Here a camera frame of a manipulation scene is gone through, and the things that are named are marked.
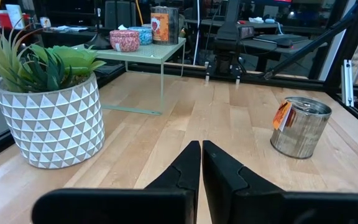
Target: white geometric planter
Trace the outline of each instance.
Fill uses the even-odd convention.
[[[13,93],[2,86],[0,78],[0,108],[29,164],[67,167],[102,148],[104,124],[94,74],[77,86],[46,93]]]

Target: orange label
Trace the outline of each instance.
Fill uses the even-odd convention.
[[[278,111],[273,119],[274,129],[277,130],[278,128],[280,128],[282,130],[282,127],[285,125],[285,122],[287,121],[288,114],[291,109],[291,105],[292,104],[289,102],[281,104],[280,108],[278,109]]]
[[[169,15],[166,13],[152,13],[153,40],[169,40]]]

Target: potted plant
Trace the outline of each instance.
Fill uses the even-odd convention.
[[[95,53],[68,47],[26,47],[20,31],[0,34],[0,108],[29,164],[57,169],[95,155],[104,124],[93,70]],[[26,49],[32,53],[22,57]]]

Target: blue tin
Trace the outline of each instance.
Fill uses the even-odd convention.
[[[153,42],[152,29],[148,27],[130,27],[130,30],[139,32],[139,40],[141,45],[148,45]]]

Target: pink tin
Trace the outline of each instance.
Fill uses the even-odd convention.
[[[110,31],[110,44],[119,52],[134,52],[139,48],[139,32],[135,30]]]

